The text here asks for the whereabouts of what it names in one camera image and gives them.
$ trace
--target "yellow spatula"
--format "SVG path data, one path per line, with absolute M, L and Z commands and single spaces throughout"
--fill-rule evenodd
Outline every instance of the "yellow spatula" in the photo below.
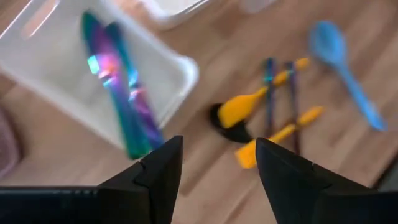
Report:
M 300 126 L 305 126 L 314 121 L 323 112 L 323 107 L 316 106 L 308 110 L 305 114 L 298 119 Z M 284 127 L 278 133 L 271 136 L 268 140 L 278 143 L 284 138 L 291 135 L 297 127 L 294 124 L 289 124 Z M 256 165 L 256 140 L 252 140 L 245 146 L 235 152 L 235 156 L 238 158 L 240 165 L 245 169 L 253 168 Z
M 309 59 L 302 58 L 295 62 L 295 66 L 298 70 L 302 70 L 310 63 Z M 274 85 L 283 84 L 289 74 L 287 71 L 280 72 L 274 78 Z M 268 87 L 262 87 L 255 94 L 251 95 L 239 95 L 228 100 L 218 110 L 218 119 L 220 119 L 221 125 L 224 128 L 230 128 L 239 121 L 247 118 L 253 111 L 258 99 L 262 97 L 268 90 Z

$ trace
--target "wooden table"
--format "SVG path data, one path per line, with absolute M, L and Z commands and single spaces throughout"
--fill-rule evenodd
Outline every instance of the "wooden table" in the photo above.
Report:
M 27 0 L 0 1 L 2 30 Z M 119 0 L 126 11 L 181 54 L 194 58 L 200 79 L 165 128 L 184 135 L 183 175 L 174 223 L 275 223 L 257 172 L 242 170 L 240 146 L 211 129 L 212 103 L 252 93 L 261 85 L 262 62 L 308 57 L 308 31 L 320 19 L 337 23 L 346 35 L 349 63 L 390 130 L 373 131 L 346 88 L 331 70 L 313 62 L 299 74 L 300 110 L 323 105 L 325 114 L 302 131 L 303 156 L 364 185 L 372 185 L 397 151 L 398 22 L 392 0 L 278 0 L 255 15 L 236 1 L 214 0 L 180 27 L 161 32 L 140 6 Z M 72 120 L 31 91 L 2 77 L 0 104 L 12 116 L 24 160 L 1 185 L 98 184 L 133 164 L 124 153 Z M 276 94 L 276 124 L 290 116 L 286 88 Z M 265 106 L 249 120 L 264 131 Z M 289 141 L 284 146 L 290 148 Z

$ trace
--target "blue spoon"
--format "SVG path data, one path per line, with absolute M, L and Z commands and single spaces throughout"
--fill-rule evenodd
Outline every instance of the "blue spoon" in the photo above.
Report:
M 380 131 L 386 130 L 386 124 L 364 94 L 346 64 L 345 40 L 337 26 L 329 21 L 320 21 L 310 32 L 310 50 L 314 56 L 333 67 L 344 81 L 369 124 Z

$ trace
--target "white plastic tray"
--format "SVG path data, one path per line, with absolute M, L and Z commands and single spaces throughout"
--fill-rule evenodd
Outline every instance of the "white plastic tray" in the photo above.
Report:
M 171 29 L 186 21 L 200 9 L 205 7 L 210 0 L 141 0 L 152 20 L 159 28 Z M 168 6 L 167 1 L 179 2 L 179 6 Z
M 123 26 L 149 104 L 163 127 L 195 85 L 196 63 L 167 48 L 112 0 L 60 0 L 37 32 L 23 38 L 22 28 L 45 1 L 31 0 L 0 36 L 0 68 L 6 75 L 122 147 L 111 99 L 86 62 L 80 19 L 90 9 L 101 20 Z

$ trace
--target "spoon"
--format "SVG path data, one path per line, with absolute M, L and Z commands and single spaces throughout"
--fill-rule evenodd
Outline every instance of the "spoon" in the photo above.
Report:
M 386 125 L 368 100 L 346 64 L 345 40 L 337 26 L 330 21 L 320 21 L 310 32 L 310 51 L 321 61 L 333 67 L 347 86 L 362 114 L 377 130 L 386 130 Z

